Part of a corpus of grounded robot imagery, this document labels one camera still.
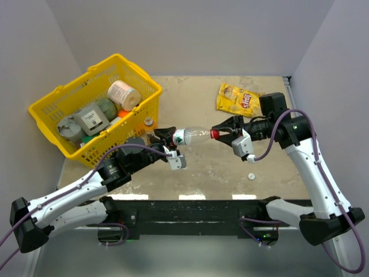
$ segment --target lay's chip bag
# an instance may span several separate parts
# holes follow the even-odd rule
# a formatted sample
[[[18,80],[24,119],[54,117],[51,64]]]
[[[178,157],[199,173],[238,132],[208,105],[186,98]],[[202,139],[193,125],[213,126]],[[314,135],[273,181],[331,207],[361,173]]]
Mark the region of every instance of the lay's chip bag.
[[[222,83],[217,98],[217,110],[244,117],[261,115],[259,94]]]

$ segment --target bottle label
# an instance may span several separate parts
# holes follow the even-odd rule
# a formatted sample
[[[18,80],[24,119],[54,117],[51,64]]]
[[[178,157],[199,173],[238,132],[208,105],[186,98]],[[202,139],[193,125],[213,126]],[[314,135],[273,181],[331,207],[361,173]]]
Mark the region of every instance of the bottle label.
[[[97,115],[95,110],[92,110],[89,113],[86,113],[85,115],[81,116],[81,119],[86,124],[87,128],[90,130],[97,128],[103,123],[103,121]]]
[[[185,130],[178,129],[173,134],[173,143],[175,145],[186,145],[185,143]]]

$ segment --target yellow basket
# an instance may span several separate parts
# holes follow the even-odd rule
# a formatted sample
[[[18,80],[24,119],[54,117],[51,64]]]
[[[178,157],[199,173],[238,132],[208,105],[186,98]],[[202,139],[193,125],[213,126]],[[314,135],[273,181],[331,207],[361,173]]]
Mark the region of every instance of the yellow basket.
[[[106,97],[110,85],[116,80],[122,80],[138,90],[143,101],[117,124],[77,149],[59,135],[58,122],[97,99]],[[53,92],[30,105],[28,111],[41,132],[68,159],[79,160],[88,167],[94,167],[110,148],[124,143],[131,136],[142,135],[142,123],[146,117],[152,117],[157,122],[160,94],[161,86],[145,71],[120,54],[114,54],[89,67],[85,74],[68,85],[58,86]]]

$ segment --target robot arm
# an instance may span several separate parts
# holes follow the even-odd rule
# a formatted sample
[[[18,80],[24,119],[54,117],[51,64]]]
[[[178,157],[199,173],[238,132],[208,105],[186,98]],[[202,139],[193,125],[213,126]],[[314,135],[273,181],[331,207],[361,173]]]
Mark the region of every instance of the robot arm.
[[[269,217],[299,228],[304,238],[312,245],[321,244],[350,229],[342,211],[348,214],[354,224],[361,222],[365,217],[362,209],[351,207],[329,172],[318,142],[316,149],[314,148],[315,138],[308,119],[305,116],[291,118],[290,114],[286,115],[288,109],[282,93],[261,96],[260,105],[264,115],[262,120],[255,121],[254,118],[249,123],[244,123],[243,117],[235,116],[212,129],[228,133],[219,136],[217,140],[231,146],[234,154],[243,161],[255,163],[264,158],[271,144],[263,156],[256,158],[252,142],[271,137],[292,159],[309,192],[312,208],[294,205],[274,197],[265,205]],[[335,201],[334,194],[339,196],[339,202]]]
[[[103,223],[108,219],[111,221],[109,217],[119,216],[109,197],[81,204],[126,184],[131,181],[133,173],[144,167],[163,160],[169,163],[172,170],[185,168],[185,156],[171,144],[175,129],[156,129],[156,136],[150,139],[152,144],[149,146],[145,146],[139,137],[129,138],[125,144],[116,147],[110,158],[104,159],[96,169],[72,184],[31,201],[24,198],[15,200],[10,213],[12,226],[31,214],[14,230],[20,251],[27,253],[35,250],[49,237],[65,230]]]

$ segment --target gray wall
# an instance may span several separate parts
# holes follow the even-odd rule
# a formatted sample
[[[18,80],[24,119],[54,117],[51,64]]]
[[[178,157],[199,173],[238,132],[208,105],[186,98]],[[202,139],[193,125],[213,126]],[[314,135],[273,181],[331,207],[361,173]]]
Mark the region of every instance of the gray wall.
[[[44,0],[0,1],[0,236],[10,228],[11,202],[52,192],[63,156],[38,130],[28,106],[80,75],[80,69]],[[0,261],[17,247],[14,236]],[[20,276],[26,255],[0,276]]]
[[[328,166],[355,207],[369,215],[369,2],[336,0],[292,76],[296,105],[317,128]],[[369,220],[358,225],[369,251]],[[353,267],[360,261],[352,233],[345,235]]]
[[[333,0],[47,0],[82,70],[122,53],[153,75],[291,75]]]

